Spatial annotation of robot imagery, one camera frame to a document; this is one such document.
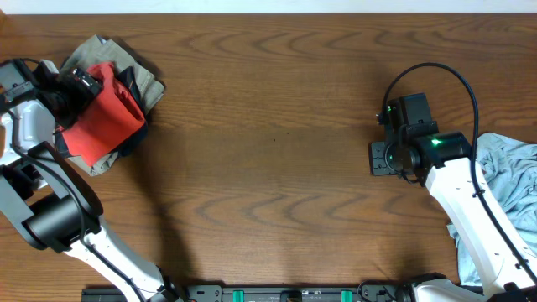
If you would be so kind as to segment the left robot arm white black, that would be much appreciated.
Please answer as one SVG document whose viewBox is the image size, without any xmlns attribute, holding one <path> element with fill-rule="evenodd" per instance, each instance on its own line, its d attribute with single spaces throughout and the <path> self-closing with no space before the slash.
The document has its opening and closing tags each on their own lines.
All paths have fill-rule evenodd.
<svg viewBox="0 0 537 302">
<path fill-rule="evenodd" d="M 185 301 L 162 270 L 110 229 L 93 189 L 55 148 L 54 136 L 102 118 L 96 133 L 119 134 L 143 114 L 107 65 L 65 75 L 49 61 L 1 65 L 1 212 L 32 247 L 77 258 L 114 284 L 128 301 Z"/>
</svg>

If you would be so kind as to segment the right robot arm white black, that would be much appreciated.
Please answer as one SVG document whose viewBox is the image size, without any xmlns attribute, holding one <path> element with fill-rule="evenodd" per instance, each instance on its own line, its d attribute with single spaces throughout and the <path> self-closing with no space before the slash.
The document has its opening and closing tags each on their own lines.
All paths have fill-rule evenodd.
<svg viewBox="0 0 537 302">
<path fill-rule="evenodd" d="M 399 301 L 534 301 L 536 256 L 490 191 L 460 132 L 408 140 L 391 137 L 369 146 L 372 174 L 409 175 L 448 215 L 470 254 L 482 292 L 449 279 L 417 278 L 397 292 Z"/>
</svg>

